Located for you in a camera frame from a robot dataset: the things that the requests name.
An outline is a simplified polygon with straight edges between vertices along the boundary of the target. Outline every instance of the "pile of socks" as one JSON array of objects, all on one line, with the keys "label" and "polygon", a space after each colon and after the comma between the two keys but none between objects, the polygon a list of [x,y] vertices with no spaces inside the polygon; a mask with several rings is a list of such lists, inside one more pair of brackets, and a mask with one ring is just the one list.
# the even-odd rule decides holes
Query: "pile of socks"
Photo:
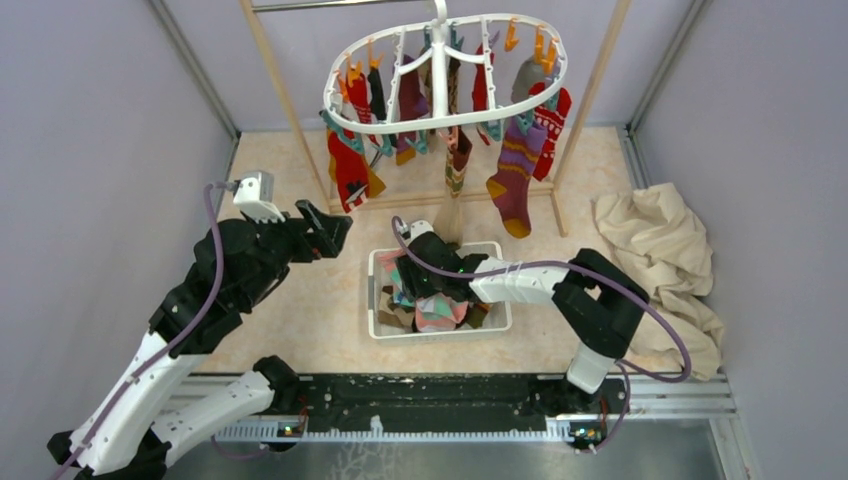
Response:
[{"label": "pile of socks", "polygon": [[467,325],[480,328],[489,313],[489,305],[457,302],[437,293],[428,298],[407,298],[395,259],[403,250],[377,255],[377,261],[388,274],[390,284],[380,292],[377,321],[402,328],[407,333],[449,332]]}]

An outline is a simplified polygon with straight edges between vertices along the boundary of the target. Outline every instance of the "striped sock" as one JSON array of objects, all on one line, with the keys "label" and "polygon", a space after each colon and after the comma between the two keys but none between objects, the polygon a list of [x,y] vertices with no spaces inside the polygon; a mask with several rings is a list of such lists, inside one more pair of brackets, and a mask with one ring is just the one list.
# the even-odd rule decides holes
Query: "striped sock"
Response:
[{"label": "striped sock", "polygon": [[510,120],[498,157],[498,171],[486,181],[504,228],[515,238],[530,235],[527,187],[546,137],[547,130],[535,121],[522,134],[517,122]]}]

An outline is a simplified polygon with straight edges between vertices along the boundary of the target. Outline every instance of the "beige fabric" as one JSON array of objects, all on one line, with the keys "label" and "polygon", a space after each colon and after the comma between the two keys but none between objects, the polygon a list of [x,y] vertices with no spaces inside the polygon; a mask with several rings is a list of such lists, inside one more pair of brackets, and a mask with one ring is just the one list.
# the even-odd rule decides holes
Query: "beige fabric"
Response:
[{"label": "beige fabric", "polygon": [[[713,287],[713,251],[704,224],[670,183],[605,195],[595,202],[594,213],[598,231],[612,244],[622,270],[648,292],[651,304],[683,338],[693,375],[712,377],[721,365],[724,325],[695,297]],[[683,361],[671,338],[648,315],[631,348],[640,355]]]}]

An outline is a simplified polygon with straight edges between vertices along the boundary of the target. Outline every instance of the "laundry basket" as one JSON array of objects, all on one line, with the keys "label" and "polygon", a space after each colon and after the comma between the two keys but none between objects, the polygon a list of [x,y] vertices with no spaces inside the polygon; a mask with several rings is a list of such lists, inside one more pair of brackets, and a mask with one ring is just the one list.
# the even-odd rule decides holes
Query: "laundry basket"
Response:
[{"label": "laundry basket", "polygon": [[[377,321],[377,309],[380,305],[380,290],[391,285],[391,279],[377,261],[377,255],[396,251],[397,248],[374,250],[368,257],[368,334],[381,345],[411,345],[415,343],[451,342],[481,340],[502,335],[512,327],[512,312],[508,302],[492,304],[483,325],[474,329],[463,325],[457,330],[433,333],[407,333],[403,329],[384,325]],[[457,253],[465,256],[471,253],[485,253],[500,259],[501,246],[497,242],[473,242],[463,245]]]}]

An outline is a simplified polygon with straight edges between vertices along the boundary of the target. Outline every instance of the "floor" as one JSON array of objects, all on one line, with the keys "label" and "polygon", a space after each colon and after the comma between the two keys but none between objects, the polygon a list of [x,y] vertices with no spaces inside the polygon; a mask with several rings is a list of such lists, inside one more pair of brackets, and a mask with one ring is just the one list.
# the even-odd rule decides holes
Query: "floor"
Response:
[{"label": "floor", "polygon": [[[474,143],[466,185],[482,186],[496,171],[498,146],[485,147],[473,131]],[[563,132],[560,148],[568,132]],[[328,163],[324,132],[307,132],[307,142],[326,175]],[[442,185],[444,147],[398,167],[382,159],[376,173],[388,192],[434,190]],[[307,198],[323,203],[308,162],[287,132],[246,133],[236,154],[232,179],[251,170],[275,177],[274,202],[295,214],[294,201]],[[323,182],[329,188],[329,179]],[[489,201],[465,203],[465,241],[496,241],[507,260],[572,258],[582,247],[609,255],[591,215],[592,199],[630,188],[624,156],[613,127],[583,130],[576,154],[566,171],[561,198],[568,212],[570,234],[562,238],[547,196],[529,200],[532,234],[521,240],[503,229]],[[389,227],[393,215],[406,221],[432,220],[437,205],[396,210],[354,211],[354,225],[341,256],[309,265],[292,265],[286,283],[267,298],[244,325],[231,333],[202,365],[202,371],[241,372],[263,356],[279,355],[299,373],[329,372],[563,372],[576,351],[578,339],[555,310],[512,305],[514,323],[503,336],[464,343],[413,346],[378,345],[368,335],[366,277],[368,254],[395,246]],[[225,201],[221,218],[238,216]],[[653,370],[676,370],[668,360],[628,356]]]}]

